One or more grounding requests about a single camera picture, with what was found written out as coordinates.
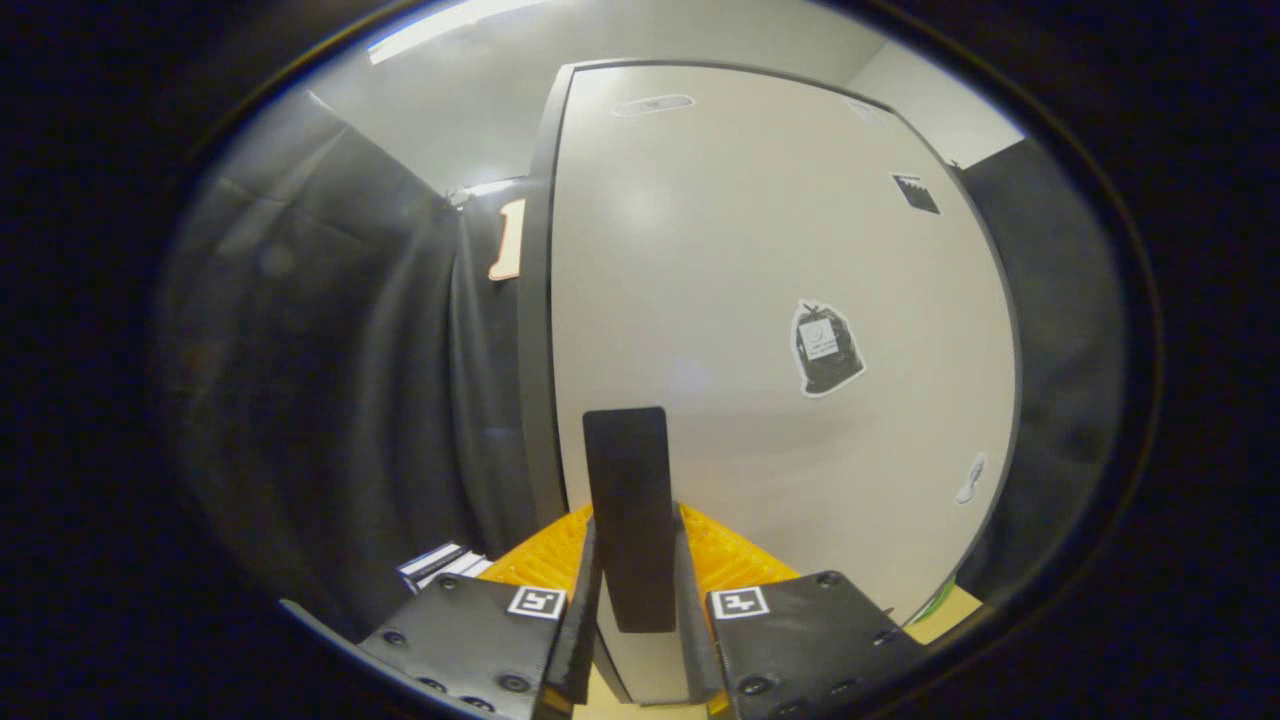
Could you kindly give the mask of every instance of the black sticker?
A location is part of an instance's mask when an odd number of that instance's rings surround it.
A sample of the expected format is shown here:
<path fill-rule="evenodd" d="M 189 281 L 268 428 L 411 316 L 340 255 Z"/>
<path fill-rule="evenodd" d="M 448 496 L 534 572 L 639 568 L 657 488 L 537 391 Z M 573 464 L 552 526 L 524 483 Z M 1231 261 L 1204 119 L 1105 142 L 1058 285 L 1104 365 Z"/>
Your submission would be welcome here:
<path fill-rule="evenodd" d="M 942 210 L 938 210 L 938 204 L 933 201 L 933 196 L 929 195 L 929 188 L 924 187 L 924 181 L 920 176 L 908 176 L 902 173 L 890 173 L 893 182 L 897 183 L 897 188 L 902 191 L 902 197 L 906 197 L 906 204 L 916 210 L 924 210 L 925 213 L 933 213 L 934 215 L 941 215 Z"/>
<path fill-rule="evenodd" d="M 801 300 L 792 324 L 792 350 L 804 378 L 800 389 L 806 396 L 835 392 L 867 369 L 849 320 L 836 309 L 817 300 Z"/>

